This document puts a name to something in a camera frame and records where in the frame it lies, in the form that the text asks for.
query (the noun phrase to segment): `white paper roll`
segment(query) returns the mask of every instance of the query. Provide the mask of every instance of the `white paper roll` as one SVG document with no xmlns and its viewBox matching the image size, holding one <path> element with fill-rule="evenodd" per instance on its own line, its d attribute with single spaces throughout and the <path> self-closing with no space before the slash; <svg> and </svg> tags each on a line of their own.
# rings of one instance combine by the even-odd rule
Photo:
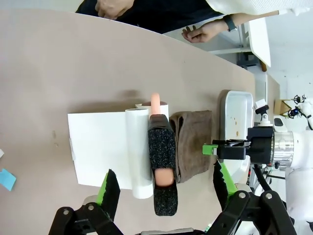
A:
<svg viewBox="0 0 313 235">
<path fill-rule="evenodd" d="M 136 104 L 135 107 L 139 109 L 148 109 L 149 116 L 151 115 L 151 106 L 142 106 L 142 104 Z M 166 115 L 167 119 L 169 120 L 168 104 L 161 105 L 161 114 Z"/>
<path fill-rule="evenodd" d="M 148 109 L 127 109 L 126 136 L 133 196 L 138 199 L 153 195 L 152 172 L 148 149 Z"/>
</svg>

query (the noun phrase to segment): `cable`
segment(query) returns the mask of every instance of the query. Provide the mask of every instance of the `cable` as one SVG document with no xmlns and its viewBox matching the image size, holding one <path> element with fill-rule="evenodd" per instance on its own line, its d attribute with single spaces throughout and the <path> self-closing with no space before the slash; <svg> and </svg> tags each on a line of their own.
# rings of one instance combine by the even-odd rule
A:
<svg viewBox="0 0 313 235">
<path fill-rule="evenodd" d="M 268 185 L 268 183 L 266 182 L 265 178 L 263 177 L 263 173 L 262 173 L 260 167 L 257 164 L 255 164 L 253 169 L 254 169 L 254 173 L 256 175 L 256 178 L 258 178 L 258 181 L 259 181 L 261 187 L 264 189 L 264 191 L 272 190 L 270 188 L 270 186 Z"/>
<path fill-rule="evenodd" d="M 285 180 L 285 177 L 276 176 L 276 175 L 268 175 L 268 177 L 275 178 L 275 179 Z"/>
<path fill-rule="evenodd" d="M 308 125 L 309 125 L 309 128 L 311 129 L 311 131 L 313 131 L 313 129 L 312 129 L 310 123 L 309 123 L 309 120 L 308 120 Z"/>
</svg>

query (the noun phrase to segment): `folded towel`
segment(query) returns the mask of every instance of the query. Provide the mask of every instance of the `folded towel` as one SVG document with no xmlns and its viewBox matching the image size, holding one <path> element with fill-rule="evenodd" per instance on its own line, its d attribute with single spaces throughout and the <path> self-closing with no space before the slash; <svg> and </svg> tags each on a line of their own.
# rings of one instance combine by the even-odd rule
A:
<svg viewBox="0 0 313 235">
<path fill-rule="evenodd" d="M 179 112 L 170 117 L 175 132 L 176 182 L 183 183 L 209 169 L 210 157 L 202 146 L 211 143 L 212 112 Z"/>
</svg>

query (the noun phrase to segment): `black watch strap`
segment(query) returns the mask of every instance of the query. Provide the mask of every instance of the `black watch strap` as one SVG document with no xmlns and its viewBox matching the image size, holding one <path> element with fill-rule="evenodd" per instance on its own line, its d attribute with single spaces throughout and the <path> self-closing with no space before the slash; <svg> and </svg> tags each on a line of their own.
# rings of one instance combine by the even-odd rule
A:
<svg viewBox="0 0 313 235">
<path fill-rule="evenodd" d="M 231 31 L 234 31 L 234 30 L 237 30 L 237 27 L 235 25 L 235 23 L 233 22 L 232 18 L 230 15 L 226 15 L 223 17 L 223 20 L 225 21 L 225 23 L 227 24 L 228 26 L 228 31 L 231 32 Z"/>
</svg>

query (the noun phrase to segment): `white paper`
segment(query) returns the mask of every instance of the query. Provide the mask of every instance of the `white paper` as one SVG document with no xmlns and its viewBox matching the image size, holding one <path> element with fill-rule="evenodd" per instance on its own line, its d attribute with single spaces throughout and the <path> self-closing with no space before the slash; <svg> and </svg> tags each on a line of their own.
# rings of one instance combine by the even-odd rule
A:
<svg viewBox="0 0 313 235">
<path fill-rule="evenodd" d="M 125 112 L 68 114 L 77 181 L 100 187 L 106 173 L 116 173 L 120 188 L 132 189 Z"/>
<path fill-rule="evenodd" d="M 152 173 L 148 149 L 148 109 L 128 109 L 126 136 L 133 196 L 138 199 L 153 195 Z"/>
<path fill-rule="evenodd" d="M 142 104 L 136 104 L 135 107 L 140 108 L 140 109 L 148 109 L 149 115 L 151 115 L 151 106 L 142 106 Z M 160 111 L 161 111 L 161 114 L 166 115 L 167 119 L 169 120 L 168 104 L 161 105 Z"/>
</svg>

